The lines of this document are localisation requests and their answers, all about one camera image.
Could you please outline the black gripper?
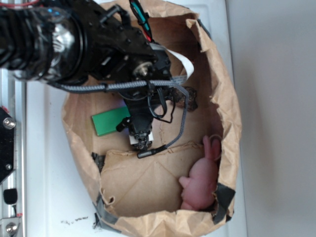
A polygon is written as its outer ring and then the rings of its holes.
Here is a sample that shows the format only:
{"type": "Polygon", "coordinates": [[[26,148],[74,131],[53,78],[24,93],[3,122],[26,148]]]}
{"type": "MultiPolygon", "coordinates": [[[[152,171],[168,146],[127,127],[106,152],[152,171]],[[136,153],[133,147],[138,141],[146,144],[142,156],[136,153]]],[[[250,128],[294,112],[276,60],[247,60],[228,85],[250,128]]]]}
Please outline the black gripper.
{"type": "Polygon", "coordinates": [[[145,138],[152,131],[153,116],[148,109],[129,109],[130,122],[128,125],[129,135],[134,138],[145,138]]]}

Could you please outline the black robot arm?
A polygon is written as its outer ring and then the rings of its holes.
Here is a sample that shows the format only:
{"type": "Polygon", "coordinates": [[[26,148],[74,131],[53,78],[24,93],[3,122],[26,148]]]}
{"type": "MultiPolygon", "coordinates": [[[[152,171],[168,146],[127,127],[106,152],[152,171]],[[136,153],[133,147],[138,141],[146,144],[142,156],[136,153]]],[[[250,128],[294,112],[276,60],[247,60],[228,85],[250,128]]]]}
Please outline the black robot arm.
{"type": "Polygon", "coordinates": [[[37,0],[0,6],[0,66],[21,81],[40,81],[72,93],[115,91],[129,116],[117,130],[145,142],[171,98],[170,60],[131,25],[115,4],[92,0],[37,0]]]}

